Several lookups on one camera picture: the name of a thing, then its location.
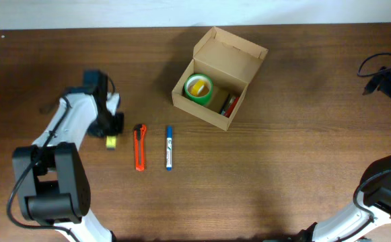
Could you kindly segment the yellow highlighter pen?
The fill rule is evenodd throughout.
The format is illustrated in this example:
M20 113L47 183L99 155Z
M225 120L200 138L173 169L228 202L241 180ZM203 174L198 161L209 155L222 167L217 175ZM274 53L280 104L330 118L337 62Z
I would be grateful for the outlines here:
M106 148L108 150L115 150L117 144L117 137L116 136L107 136L106 137Z

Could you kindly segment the red black stapler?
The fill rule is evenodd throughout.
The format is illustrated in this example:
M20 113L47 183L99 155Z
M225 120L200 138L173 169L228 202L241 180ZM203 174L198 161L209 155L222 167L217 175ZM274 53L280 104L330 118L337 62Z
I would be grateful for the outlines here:
M231 116L231 113L233 112L237 102L239 101L239 98L240 98L239 96L229 94L225 103L222 106L220 114L222 116L229 118Z

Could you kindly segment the small yellow tape roll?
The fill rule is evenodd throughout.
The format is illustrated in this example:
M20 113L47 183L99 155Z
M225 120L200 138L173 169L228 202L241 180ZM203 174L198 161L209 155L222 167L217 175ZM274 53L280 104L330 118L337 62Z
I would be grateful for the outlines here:
M190 89L190 94L198 97L201 95L202 90L205 88L205 82L202 79L197 80Z

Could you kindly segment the blue white marker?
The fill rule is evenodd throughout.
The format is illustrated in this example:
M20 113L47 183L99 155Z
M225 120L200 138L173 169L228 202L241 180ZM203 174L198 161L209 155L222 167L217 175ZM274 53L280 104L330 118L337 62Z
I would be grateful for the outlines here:
M167 127L167 137L166 137L166 169L168 171L172 170L172 127Z

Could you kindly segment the green tape roll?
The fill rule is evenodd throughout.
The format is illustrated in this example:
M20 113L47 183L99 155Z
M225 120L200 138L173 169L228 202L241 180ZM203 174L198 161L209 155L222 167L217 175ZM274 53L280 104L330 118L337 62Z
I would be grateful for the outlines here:
M204 74L191 75L184 84L184 94L189 100L205 106L213 96L213 82Z

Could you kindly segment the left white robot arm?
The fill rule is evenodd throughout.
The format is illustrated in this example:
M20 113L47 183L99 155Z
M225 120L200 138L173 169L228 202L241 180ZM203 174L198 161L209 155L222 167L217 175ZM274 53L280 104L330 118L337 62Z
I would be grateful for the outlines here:
M17 227L54 230L68 241L115 241L90 208L90 185L79 156L85 135L97 138L122 133L125 115L111 78L87 70L79 87L66 89L45 131L13 152L15 185L6 205Z

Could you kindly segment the orange utility knife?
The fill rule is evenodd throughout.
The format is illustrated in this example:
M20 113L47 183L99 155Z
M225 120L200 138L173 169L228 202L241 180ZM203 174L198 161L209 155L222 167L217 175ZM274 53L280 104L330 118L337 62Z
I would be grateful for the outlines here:
M145 170L145 148L144 140L147 132L145 124L136 124L133 129L134 151L135 151L135 169L137 171Z

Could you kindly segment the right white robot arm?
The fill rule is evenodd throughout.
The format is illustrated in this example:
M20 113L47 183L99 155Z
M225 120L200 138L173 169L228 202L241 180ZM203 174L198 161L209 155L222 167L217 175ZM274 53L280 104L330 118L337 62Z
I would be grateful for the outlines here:
M382 67L364 94L382 91L391 98L391 71ZM302 230L294 241L364 241L370 231L391 223L391 155L364 172L352 202L333 217Z

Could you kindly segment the brown cardboard box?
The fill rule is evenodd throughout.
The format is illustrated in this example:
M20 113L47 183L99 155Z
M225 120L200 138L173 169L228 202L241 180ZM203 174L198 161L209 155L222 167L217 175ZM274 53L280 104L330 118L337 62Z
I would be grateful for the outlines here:
M268 51L235 34L212 27L194 46L192 60L172 90L173 105L227 130ZM184 94L184 84L194 74L204 74L213 82L213 96L205 106L189 100ZM240 98L227 118L220 111L229 94Z

